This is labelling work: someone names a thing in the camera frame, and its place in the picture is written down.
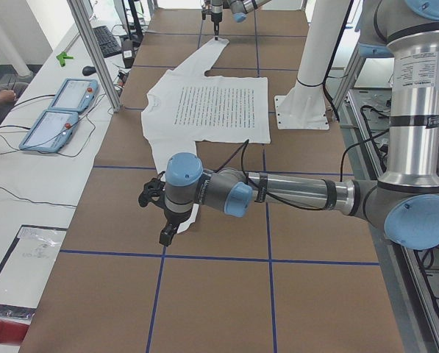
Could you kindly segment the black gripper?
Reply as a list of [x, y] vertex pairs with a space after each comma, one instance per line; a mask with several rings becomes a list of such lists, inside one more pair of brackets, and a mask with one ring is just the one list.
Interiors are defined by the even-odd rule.
[[214, 30], [214, 37], [217, 40], [219, 37], [219, 31], [220, 31], [220, 23], [223, 19], [223, 13], [211, 13], [211, 21], [213, 22], [213, 30]]
[[168, 222], [160, 232], [159, 243], [163, 246], [170, 246], [181, 225], [182, 222]]

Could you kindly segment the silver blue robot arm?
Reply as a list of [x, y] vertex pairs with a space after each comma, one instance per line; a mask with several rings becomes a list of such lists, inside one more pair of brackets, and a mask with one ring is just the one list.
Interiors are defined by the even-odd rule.
[[162, 245], [170, 245], [197, 204], [241, 217], [252, 202], [338, 210], [366, 220], [408, 249], [439, 245], [439, 1], [365, 1], [361, 31], [363, 55], [388, 49], [394, 58], [383, 175], [375, 181], [333, 182], [232, 168], [210, 171], [196, 155], [178, 153], [161, 182]]
[[248, 13], [257, 10], [259, 7], [267, 4], [270, 0], [210, 0], [203, 1], [201, 6], [201, 18], [203, 21], [210, 16], [213, 23], [214, 39], [218, 40], [220, 32], [220, 23], [223, 19], [224, 9], [231, 10], [235, 22], [242, 22], [246, 19]]

